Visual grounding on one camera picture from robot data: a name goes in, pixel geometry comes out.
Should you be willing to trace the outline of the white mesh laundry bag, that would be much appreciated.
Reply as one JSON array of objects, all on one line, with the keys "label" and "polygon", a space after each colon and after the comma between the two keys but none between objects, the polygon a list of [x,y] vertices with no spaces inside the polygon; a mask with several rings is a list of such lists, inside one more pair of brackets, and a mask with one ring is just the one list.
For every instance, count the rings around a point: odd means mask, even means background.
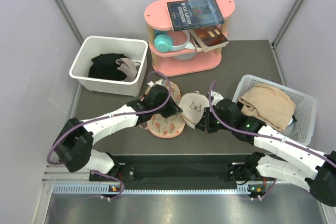
[{"label": "white mesh laundry bag", "polygon": [[194,129],[202,119],[205,108],[209,107],[209,101],[205,95],[195,91],[181,96],[178,106],[183,110],[181,117],[185,123]]}]

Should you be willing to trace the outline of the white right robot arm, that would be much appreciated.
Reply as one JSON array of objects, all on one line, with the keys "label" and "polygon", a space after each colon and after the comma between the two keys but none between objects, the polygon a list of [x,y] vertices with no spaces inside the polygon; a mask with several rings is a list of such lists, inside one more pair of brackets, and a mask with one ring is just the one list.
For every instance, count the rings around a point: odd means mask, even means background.
[{"label": "white right robot arm", "polygon": [[238,104],[223,99],[215,105],[190,106],[201,114],[195,128],[206,133],[231,131],[238,140],[267,150],[276,157],[253,153],[245,161],[252,180],[271,177],[296,185],[319,202],[335,207],[335,151],[327,154],[296,143],[261,120],[242,114]]}]

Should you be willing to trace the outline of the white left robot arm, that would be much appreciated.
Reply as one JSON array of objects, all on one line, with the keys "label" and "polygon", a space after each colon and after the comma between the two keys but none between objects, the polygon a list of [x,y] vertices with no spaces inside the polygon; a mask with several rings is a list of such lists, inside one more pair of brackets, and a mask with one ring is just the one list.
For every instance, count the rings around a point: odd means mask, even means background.
[{"label": "white left robot arm", "polygon": [[68,120],[55,140],[54,151],[71,173],[85,168],[100,172],[107,180],[114,180],[119,174],[118,166],[111,154],[94,150],[94,144],[115,132],[148,122],[153,117],[167,119],[180,114],[179,99],[180,90],[176,84],[163,79],[151,82],[141,98],[113,112],[89,120]]}]

